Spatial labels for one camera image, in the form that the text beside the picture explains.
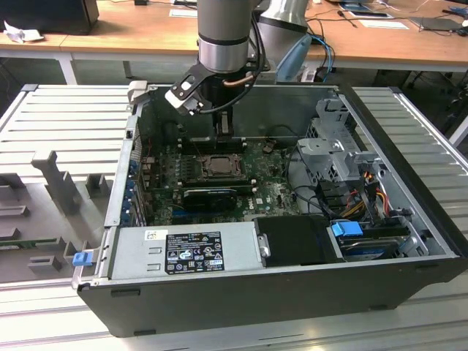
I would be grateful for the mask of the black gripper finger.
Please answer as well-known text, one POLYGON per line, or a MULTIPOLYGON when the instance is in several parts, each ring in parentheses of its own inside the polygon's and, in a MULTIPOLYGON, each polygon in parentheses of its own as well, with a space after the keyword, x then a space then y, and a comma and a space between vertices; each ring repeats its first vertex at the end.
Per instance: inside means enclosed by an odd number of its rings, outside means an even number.
POLYGON ((233 112, 218 111, 214 114, 214 131, 217 143, 228 143, 233 137, 233 112))

